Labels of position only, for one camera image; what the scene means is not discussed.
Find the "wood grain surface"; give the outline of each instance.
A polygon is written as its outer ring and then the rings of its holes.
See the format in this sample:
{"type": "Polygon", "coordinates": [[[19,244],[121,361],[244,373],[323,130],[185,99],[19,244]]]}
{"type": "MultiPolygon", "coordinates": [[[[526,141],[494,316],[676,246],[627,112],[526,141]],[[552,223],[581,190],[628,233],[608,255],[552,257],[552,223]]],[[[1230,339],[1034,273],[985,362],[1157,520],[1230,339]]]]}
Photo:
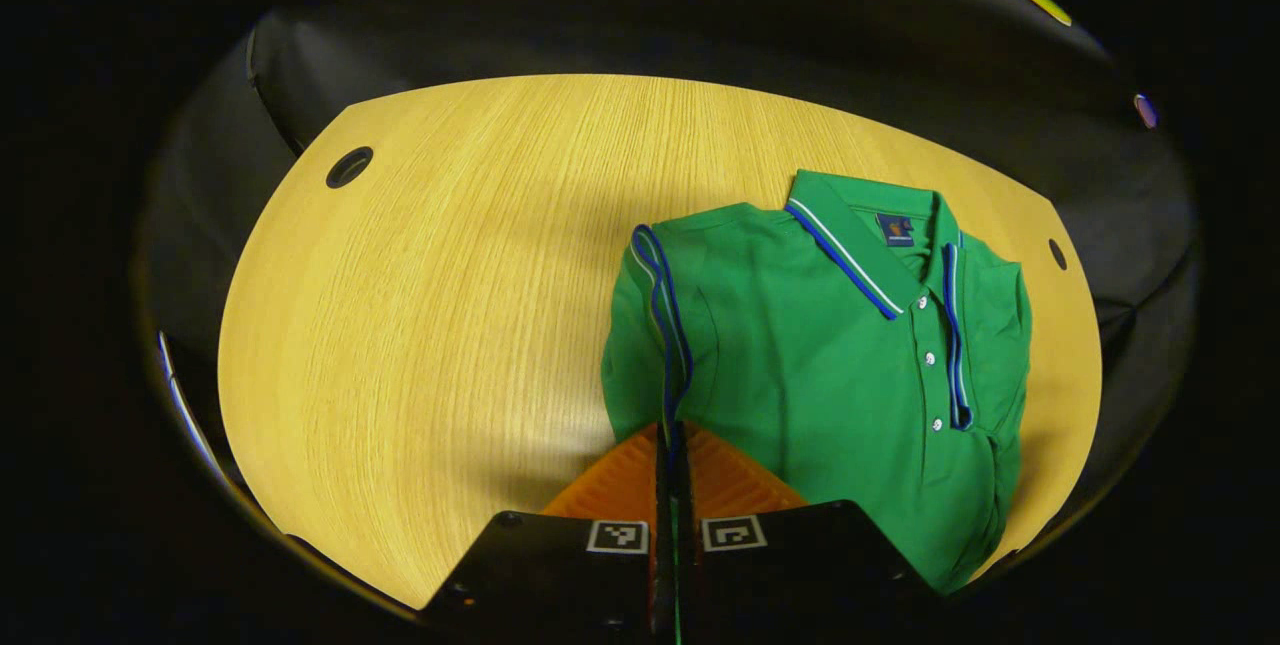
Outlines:
{"type": "Polygon", "coordinates": [[[965,232],[1023,264],[1024,463],[992,561],[1024,546],[1075,484],[1101,394],[1092,299],[1051,203],[865,118],[657,77],[413,90],[315,139],[224,312],[223,417],[251,490],[282,530],[424,605],[495,512],[539,511],[613,445],[599,363],[632,227],[781,209],[797,168],[941,191],[965,232]],[[361,145],[367,170],[328,188],[361,145]]]}

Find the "folded shirt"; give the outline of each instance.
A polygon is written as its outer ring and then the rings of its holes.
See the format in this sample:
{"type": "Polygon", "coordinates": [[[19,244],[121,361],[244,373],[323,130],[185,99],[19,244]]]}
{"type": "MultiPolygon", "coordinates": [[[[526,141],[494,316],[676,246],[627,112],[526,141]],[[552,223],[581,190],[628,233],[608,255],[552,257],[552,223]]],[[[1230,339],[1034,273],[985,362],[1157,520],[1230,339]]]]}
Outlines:
{"type": "Polygon", "coordinates": [[[695,422],[810,503],[858,503],[936,590],[1000,543],[1032,312],[942,195],[800,170],[782,211],[637,227],[604,348],[618,440],[695,422]]]}

